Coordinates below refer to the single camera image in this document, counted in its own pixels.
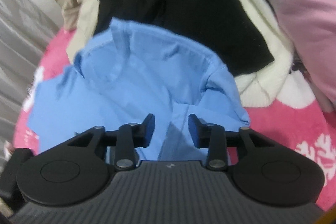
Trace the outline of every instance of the circular pad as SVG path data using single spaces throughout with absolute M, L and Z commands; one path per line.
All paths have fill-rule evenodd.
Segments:
M 315 202 L 324 185 L 316 163 L 285 147 L 255 149 L 234 166 L 232 178 L 244 194 L 271 206 Z
M 104 161 L 83 147 L 50 149 L 26 161 L 16 180 L 22 195 L 47 206 L 66 206 L 86 200 L 107 184 Z

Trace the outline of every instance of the clothing pile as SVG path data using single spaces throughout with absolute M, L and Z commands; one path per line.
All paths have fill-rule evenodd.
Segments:
M 35 73 L 15 147 L 40 153 L 76 132 L 117 130 L 153 113 L 140 160 L 204 161 L 207 149 L 195 148 L 188 130 L 194 113 L 228 131 L 251 126 L 311 158 L 326 178 L 318 204 L 335 202 L 334 0 L 59 3 L 64 27 Z

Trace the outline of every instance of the pink bedsheet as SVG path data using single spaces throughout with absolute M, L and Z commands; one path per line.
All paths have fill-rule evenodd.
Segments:
M 38 153 L 38 136 L 27 127 L 27 120 L 34 104 L 35 88 L 38 83 L 60 75 L 63 68 L 69 65 L 66 48 L 70 42 L 74 31 L 67 32 L 63 28 L 50 41 L 41 61 L 35 72 L 34 83 L 30 95 L 22 105 L 21 113 L 16 122 L 13 136 L 13 146 L 20 148 L 30 148 L 35 154 Z

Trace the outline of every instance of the gray curtain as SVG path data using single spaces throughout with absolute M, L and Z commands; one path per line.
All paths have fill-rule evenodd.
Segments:
M 1 150 L 2 143 L 12 139 L 27 87 L 57 30 L 58 27 L 30 0 L 0 0 Z

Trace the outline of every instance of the screw head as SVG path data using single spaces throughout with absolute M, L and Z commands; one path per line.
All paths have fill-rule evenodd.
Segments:
M 122 159 L 122 160 L 118 160 L 116 164 L 119 168 L 124 169 L 124 168 L 131 167 L 133 165 L 133 162 L 129 159 Z
M 225 162 L 222 160 L 211 160 L 209 166 L 214 169 L 220 169 L 226 166 Z

